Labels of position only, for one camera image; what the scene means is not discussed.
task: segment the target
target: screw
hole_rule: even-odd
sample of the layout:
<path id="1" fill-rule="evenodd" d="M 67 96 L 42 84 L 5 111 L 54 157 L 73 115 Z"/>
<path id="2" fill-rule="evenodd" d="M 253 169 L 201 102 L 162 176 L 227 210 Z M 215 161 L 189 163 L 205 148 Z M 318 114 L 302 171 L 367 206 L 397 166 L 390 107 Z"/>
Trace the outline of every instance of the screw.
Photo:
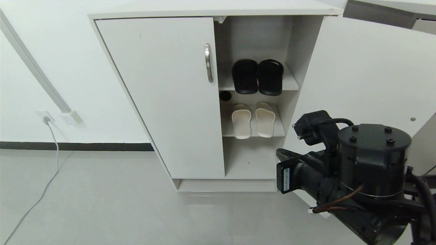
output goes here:
<path id="1" fill-rule="evenodd" d="M 393 145 L 393 144 L 395 143 L 395 140 L 393 140 L 393 139 L 387 139 L 387 140 L 386 140 L 386 143 L 387 143 L 388 145 Z"/>

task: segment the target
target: cabinet top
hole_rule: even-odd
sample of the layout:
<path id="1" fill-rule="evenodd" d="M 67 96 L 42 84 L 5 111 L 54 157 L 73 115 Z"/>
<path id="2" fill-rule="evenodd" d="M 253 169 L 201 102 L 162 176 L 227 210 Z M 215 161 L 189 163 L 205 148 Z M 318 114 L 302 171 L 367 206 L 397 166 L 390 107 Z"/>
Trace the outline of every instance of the cabinet top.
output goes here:
<path id="1" fill-rule="evenodd" d="M 137 0 L 100 13 L 91 20 L 141 17 L 232 15 L 342 15 L 344 9 L 314 0 Z"/>

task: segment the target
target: black slipper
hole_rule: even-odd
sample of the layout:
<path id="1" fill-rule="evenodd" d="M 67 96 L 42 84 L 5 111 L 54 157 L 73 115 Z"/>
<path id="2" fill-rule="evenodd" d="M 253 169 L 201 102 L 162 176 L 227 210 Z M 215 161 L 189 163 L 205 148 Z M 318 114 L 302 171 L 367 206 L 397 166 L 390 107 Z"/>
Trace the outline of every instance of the black slipper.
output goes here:
<path id="1" fill-rule="evenodd" d="M 257 62 L 250 59 L 238 60 L 232 68 L 235 91 L 249 95 L 257 92 Z"/>
<path id="2" fill-rule="evenodd" d="M 258 67 L 259 92 L 278 96 L 282 93 L 283 65 L 276 60 L 264 60 Z"/>

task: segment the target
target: gray cable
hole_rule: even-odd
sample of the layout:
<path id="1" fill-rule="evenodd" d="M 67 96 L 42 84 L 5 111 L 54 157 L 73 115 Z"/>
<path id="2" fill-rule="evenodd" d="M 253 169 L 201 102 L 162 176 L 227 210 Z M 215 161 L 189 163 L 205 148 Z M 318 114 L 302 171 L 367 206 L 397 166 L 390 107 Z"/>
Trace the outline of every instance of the gray cable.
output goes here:
<path id="1" fill-rule="evenodd" d="M 58 142 L 56 141 L 55 138 L 55 134 L 53 133 L 53 130 L 50 127 L 50 124 L 47 122 L 47 126 L 51 131 L 51 136 L 53 136 L 53 140 L 54 143 L 56 144 L 56 166 L 57 166 L 57 170 L 56 173 L 54 174 L 54 176 L 51 178 L 51 180 L 48 182 L 48 184 L 45 186 L 44 192 L 41 195 L 41 198 L 29 209 L 29 211 L 27 211 L 27 213 L 21 218 L 20 222 L 18 222 L 17 226 L 15 227 L 15 229 L 12 231 L 12 233 L 9 235 L 9 237 L 7 238 L 6 242 L 4 243 L 4 245 L 7 244 L 7 242 L 9 241 L 9 239 L 12 237 L 12 235 L 17 231 L 18 227 L 21 225 L 21 223 L 23 222 L 24 218 L 30 213 L 30 211 L 32 211 L 32 209 L 41 201 L 41 199 L 44 197 L 45 192 L 47 191 L 48 186 L 50 185 L 51 181 L 56 177 L 56 175 L 59 173 L 59 145 Z"/>

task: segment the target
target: open cabinet door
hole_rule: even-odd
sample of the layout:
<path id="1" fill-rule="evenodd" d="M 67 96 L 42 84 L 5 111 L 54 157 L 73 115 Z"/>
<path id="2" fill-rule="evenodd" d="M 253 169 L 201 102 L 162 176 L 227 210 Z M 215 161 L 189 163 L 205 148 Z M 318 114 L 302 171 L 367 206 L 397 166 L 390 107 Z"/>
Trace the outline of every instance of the open cabinet door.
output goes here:
<path id="1" fill-rule="evenodd" d="M 436 35 L 325 17 L 291 123 L 326 110 L 333 118 L 413 136 L 436 112 L 435 92 Z M 290 129 L 284 148 L 304 154 L 324 145 L 308 146 Z"/>

